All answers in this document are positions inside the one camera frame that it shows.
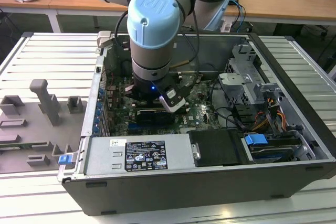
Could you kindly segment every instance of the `blue cable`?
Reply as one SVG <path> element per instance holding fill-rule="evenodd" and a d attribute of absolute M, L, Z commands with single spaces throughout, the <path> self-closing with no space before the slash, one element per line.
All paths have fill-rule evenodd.
<path fill-rule="evenodd" d="M 237 32 L 239 32 L 239 29 L 240 29 L 240 27 L 242 26 L 243 19 L 244 19 L 243 9 L 242 9 L 242 7 L 241 7 L 236 1 L 234 1 L 234 0 L 230 0 L 230 1 L 232 1 L 233 3 L 235 3 L 236 6 L 237 6 L 237 7 L 239 8 L 239 10 L 240 10 L 240 24 L 239 24 L 239 27 L 238 27 L 238 29 L 237 29 Z"/>

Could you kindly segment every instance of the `motherboard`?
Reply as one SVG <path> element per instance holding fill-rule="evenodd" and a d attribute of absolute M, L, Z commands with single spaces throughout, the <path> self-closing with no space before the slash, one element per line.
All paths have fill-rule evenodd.
<path fill-rule="evenodd" d="M 194 74 L 179 74 L 179 85 L 191 83 Z M 187 133 L 190 130 L 219 129 L 217 115 L 209 101 L 211 80 L 197 79 L 186 105 L 174 114 L 167 113 L 159 100 L 151 105 L 125 96 L 125 88 L 132 84 L 130 77 L 113 77 L 107 86 L 109 121 L 112 136 L 162 135 Z"/>

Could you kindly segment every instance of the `warning label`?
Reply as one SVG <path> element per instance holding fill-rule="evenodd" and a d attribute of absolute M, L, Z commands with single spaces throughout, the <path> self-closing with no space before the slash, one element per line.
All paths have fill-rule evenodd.
<path fill-rule="evenodd" d="M 162 169 L 168 169 L 164 141 L 126 143 L 125 170 L 127 172 Z"/>

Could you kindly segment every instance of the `ur logo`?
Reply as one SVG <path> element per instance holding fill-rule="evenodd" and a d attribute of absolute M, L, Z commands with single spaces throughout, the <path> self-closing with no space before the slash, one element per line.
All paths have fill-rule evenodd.
<path fill-rule="evenodd" d="M 153 9 L 157 14 L 160 14 L 166 8 L 167 2 L 163 0 L 144 0 L 142 6 Z"/>

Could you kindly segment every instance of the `aluminum profile table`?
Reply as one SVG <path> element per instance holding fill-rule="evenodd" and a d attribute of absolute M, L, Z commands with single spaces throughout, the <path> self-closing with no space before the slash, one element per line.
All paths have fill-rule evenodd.
<path fill-rule="evenodd" d="M 336 83 L 295 41 L 288 41 L 285 37 L 260 38 L 336 136 Z M 275 82 L 267 68 L 261 68 L 269 81 Z"/>
<path fill-rule="evenodd" d="M 25 102 L 36 101 L 26 89 L 30 80 L 41 77 L 60 99 L 79 90 L 87 98 L 98 55 L 96 35 L 35 33 L 22 38 L 0 66 L 0 94 L 16 90 Z M 335 83 L 294 41 L 261 39 L 335 134 Z M 266 75 L 273 81 L 270 73 Z M 89 217 L 56 174 L 0 175 L 0 223 L 336 223 L 336 177 L 316 181 L 286 199 Z"/>

